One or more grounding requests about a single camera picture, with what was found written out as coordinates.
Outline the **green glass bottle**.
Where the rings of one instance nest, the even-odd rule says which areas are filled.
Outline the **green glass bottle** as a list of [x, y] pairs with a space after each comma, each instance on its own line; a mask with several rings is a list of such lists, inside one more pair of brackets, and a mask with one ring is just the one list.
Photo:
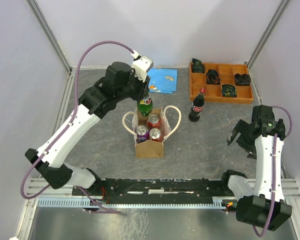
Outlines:
[[143, 117], [148, 117], [153, 111], [153, 101], [150, 95], [137, 102], [137, 110]]

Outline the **red soda can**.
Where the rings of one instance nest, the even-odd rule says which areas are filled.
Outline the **red soda can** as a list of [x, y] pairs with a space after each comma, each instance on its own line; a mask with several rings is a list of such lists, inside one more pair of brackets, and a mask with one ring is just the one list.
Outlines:
[[149, 129], [159, 129], [161, 127], [161, 122], [161, 117], [158, 114], [152, 113], [148, 116], [147, 124]]
[[160, 143], [164, 139], [162, 131], [159, 128], [152, 128], [149, 131], [148, 137], [151, 141], [160, 142]]

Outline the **purple soda can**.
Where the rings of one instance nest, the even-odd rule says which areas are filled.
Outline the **purple soda can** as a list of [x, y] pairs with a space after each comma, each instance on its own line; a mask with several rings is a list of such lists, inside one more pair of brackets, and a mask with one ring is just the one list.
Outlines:
[[149, 129], [145, 125], [139, 125], [135, 133], [137, 135], [137, 143], [142, 143], [149, 139]]

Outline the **canvas tote bag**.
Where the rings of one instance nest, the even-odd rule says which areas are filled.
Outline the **canvas tote bag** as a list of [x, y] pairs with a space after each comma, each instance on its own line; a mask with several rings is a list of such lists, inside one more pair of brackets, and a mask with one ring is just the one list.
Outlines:
[[[173, 109], [177, 112], [178, 114], [178, 119], [175, 127], [171, 129], [169, 121], [167, 119], [166, 113], [167, 110]], [[156, 142], [153, 140], [146, 140], [144, 142], [138, 143], [137, 140], [137, 133], [136, 129], [139, 125], [147, 125], [147, 120], [148, 118], [145, 116], [142, 116], [138, 110], [136, 109], [135, 111], [128, 111], [125, 113], [122, 117], [122, 125], [123, 127], [133, 136], [134, 140], [134, 148], [135, 148], [135, 156], [138, 159], [146, 158], [163, 158], [164, 157], [164, 143], [165, 141], [178, 129], [180, 123], [181, 123], [181, 118], [182, 114], [179, 108], [173, 105], [168, 105], [164, 109], [162, 108], [154, 108], [152, 110], [152, 114], [156, 114], [160, 117], [161, 119], [161, 130], [163, 130], [163, 140], [162, 142]], [[128, 127], [125, 123], [126, 117], [128, 115], [132, 115], [132, 123], [131, 127]]]

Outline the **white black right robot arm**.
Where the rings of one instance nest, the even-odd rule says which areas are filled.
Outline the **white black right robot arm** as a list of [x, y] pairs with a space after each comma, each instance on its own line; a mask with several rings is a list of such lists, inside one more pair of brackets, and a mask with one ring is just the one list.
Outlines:
[[259, 238], [277, 230], [293, 212], [292, 206], [285, 203], [281, 180], [284, 140], [292, 129], [286, 129], [282, 118], [275, 119], [273, 109], [262, 104], [254, 106], [251, 122], [239, 120], [226, 140], [228, 145], [237, 142], [248, 158], [256, 160], [254, 186], [234, 170], [227, 170], [219, 183], [221, 193], [234, 194], [237, 200], [236, 219], [251, 225]]

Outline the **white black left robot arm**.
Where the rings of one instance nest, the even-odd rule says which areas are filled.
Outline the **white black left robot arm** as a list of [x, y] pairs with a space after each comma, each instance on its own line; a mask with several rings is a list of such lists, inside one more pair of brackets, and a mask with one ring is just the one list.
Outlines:
[[50, 187], [80, 186], [89, 195], [100, 191], [100, 179], [95, 173], [66, 164], [65, 159], [82, 136], [114, 110], [117, 103], [128, 98], [141, 101], [148, 95], [148, 71], [152, 67], [153, 62], [145, 56], [133, 61], [132, 65], [119, 61], [109, 65], [105, 76], [79, 97], [77, 108], [55, 134], [38, 149], [30, 148], [25, 152], [25, 157]]

